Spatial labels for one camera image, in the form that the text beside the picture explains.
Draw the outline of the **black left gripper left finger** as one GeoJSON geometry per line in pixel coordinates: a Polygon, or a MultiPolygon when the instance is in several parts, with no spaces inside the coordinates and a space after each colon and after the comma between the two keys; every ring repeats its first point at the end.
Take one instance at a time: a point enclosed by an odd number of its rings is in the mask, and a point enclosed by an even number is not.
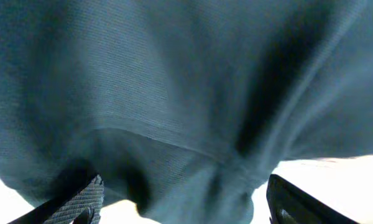
{"type": "Polygon", "coordinates": [[[104,182],[92,177],[70,194],[51,199],[9,224],[99,224],[104,182]]]}

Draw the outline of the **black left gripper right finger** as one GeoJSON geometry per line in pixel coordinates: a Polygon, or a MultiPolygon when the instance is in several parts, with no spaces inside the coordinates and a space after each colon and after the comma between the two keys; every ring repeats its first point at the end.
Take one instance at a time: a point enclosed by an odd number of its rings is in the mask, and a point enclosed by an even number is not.
{"type": "Polygon", "coordinates": [[[277,174],[266,190],[271,224],[358,224],[277,174]]]}

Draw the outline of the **black polo shirt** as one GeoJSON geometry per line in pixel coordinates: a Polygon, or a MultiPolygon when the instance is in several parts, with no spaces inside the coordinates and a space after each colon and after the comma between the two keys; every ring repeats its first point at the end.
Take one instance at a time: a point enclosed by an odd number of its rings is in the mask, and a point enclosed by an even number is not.
{"type": "Polygon", "coordinates": [[[373,154],[373,1],[0,0],[0,179],[101,176],[160,223],[249,223],[279,162],[373,154]]]}

